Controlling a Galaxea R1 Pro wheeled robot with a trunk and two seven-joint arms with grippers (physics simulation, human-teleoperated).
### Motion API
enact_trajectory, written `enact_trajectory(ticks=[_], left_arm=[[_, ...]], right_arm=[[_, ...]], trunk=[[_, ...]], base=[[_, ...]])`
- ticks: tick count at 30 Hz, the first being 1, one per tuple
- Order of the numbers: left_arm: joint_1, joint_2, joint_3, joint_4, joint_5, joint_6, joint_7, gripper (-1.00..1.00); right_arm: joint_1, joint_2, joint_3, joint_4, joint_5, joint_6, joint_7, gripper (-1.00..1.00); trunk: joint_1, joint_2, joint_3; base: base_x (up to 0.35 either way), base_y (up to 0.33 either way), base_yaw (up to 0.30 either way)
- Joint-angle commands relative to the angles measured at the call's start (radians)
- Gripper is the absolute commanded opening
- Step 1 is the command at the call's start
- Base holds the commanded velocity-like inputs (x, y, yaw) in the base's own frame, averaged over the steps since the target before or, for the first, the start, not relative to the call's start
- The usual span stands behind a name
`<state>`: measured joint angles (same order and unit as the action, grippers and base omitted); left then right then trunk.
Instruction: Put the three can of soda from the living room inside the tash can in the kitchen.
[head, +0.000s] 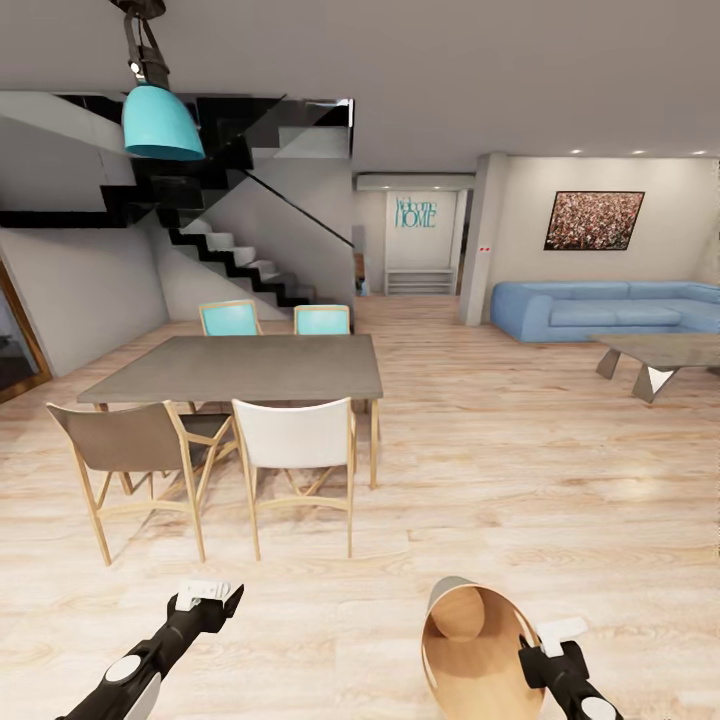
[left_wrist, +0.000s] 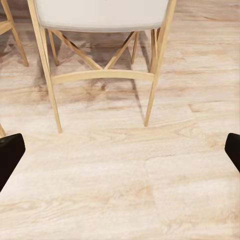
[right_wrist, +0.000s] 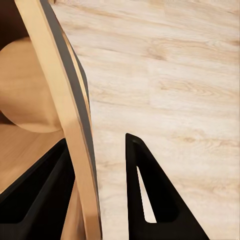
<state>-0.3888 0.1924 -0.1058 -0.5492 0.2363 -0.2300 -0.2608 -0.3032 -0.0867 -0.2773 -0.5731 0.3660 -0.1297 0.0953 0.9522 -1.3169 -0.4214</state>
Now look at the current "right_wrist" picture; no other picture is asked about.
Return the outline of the trash can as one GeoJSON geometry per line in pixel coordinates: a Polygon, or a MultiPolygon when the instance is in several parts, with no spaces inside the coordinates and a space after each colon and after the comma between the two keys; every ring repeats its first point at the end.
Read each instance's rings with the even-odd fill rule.
{"type": "Polygon", "coordinates": [[[0,0],[0,194],[63,138],[75,181],[60,240],[103,240],[85,70],[48,0],[0,0]]]}

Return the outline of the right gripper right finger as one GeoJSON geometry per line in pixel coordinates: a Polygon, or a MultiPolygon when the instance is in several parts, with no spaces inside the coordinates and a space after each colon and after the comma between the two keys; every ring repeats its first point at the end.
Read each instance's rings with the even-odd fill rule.
{"type": "Polygon", "coordinates": [[[125,135],[129,240],[210,240],[145,142],[125,135]],[[139,168],[156,223],[145,220],[139,168]]]}

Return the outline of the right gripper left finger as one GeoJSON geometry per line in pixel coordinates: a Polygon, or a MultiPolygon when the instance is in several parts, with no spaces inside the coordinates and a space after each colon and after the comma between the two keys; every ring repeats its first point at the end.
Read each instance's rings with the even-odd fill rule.
{"type": "Polygon", "coordinates": [[[0,240],[60,240],[74,181],[63,138],[0,194],[0,240]]]}

